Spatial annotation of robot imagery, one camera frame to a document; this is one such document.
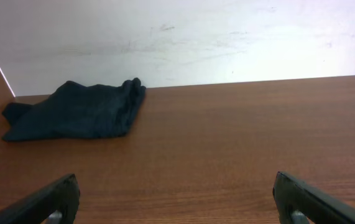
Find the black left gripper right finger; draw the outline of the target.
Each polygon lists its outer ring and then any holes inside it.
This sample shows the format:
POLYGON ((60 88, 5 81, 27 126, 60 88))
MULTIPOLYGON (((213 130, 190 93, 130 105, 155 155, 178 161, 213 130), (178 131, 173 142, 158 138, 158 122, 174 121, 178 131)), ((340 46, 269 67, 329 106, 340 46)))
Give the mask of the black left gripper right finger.
POLYGON ((279 222, 355 224, 355 208, 279 171, 273 186, 279 222))

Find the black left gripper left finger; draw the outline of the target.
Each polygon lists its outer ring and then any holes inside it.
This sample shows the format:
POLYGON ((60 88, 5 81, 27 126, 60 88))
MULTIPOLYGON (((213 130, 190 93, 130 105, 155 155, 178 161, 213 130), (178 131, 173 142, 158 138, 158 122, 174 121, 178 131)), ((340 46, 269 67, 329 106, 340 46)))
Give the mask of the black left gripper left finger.
POLYGON ((0 224, 42 223, 59 212, 59 223, 73 224, 80 204, 75 174, 67 174, 0 210, 0 224))

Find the dark shorts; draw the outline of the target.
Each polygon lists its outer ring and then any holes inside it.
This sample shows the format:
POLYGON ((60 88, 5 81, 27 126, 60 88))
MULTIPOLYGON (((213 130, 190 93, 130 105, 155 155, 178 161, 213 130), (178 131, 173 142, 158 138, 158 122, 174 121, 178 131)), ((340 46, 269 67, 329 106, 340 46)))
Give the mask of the dark shorts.
POLYGON ((121 86, 67 81, 40 103, 9 103, 2 115, 10 128, 2 138, 16 142, 121 137, 130 131, 145 91, 138 78, 121 86))

